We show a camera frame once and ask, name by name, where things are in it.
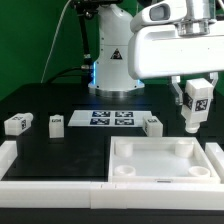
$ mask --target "warning label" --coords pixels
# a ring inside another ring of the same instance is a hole
[[[110,59],[114,59],[114,60],[123,60],[120,51],[118,50],[118,48],[115,50],[115,52],[113,53],[112,57]]]

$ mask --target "black table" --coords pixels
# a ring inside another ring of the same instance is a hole
[[[109,99],[89,95],[79,84],[29,84],[0,102],[0,144],[16,140],[18,157],[2,181],[107,181],[111,136],[145,136],[142,128],[67,127],[74,110],[151,111],[164,126],[164,136],[194,136],[204,148],[217,142],[224,148],[224,97],[218,92],[207,122],[199,132],[185,132],[181,107],[166,85],[147,85],[142,96]],[[4,120],[16,113],[34,115],[32,127],[18,137],[4,135]],[[64,139],[49,139],[49,116],[65,119]],[[224,221],[222,211],[0,209],[4,223],[211,223]]]

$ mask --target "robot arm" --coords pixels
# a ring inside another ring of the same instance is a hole
[[[116,4],[122,0],[79,0],[72,2],[79,14],[83,44],[88,38],[85,28],[86,19],[98,14],[99,19],[99,57],[93,63],[89,92],[104,97],[122,98],[142,94],[144,84],[133,80],[128,74],[128,42],[133,36],[130,22],[133,17]],[[90,55],[86,47],[84,58]]]
[[[161,16],[152,21],[153,8],[167,4],[172,12],[174,2],[182,2],[182,6],[186,2],[186,15],[181,8],[181,16],[175,18],[171,13],[170,19]],[[131,22],[135,34],[129,42],[130,76],[148,79],[223,71],[224,22],[211,22],[207,3],[208,0],[166,0],[136,15]]]

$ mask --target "white tray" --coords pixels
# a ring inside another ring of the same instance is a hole
[[[195,138],[112,137],[109,182],[219,184],[220,178]]]

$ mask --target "blue light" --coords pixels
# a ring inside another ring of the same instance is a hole
[[[93,63],[93,85],[96,84],[96,62]]]

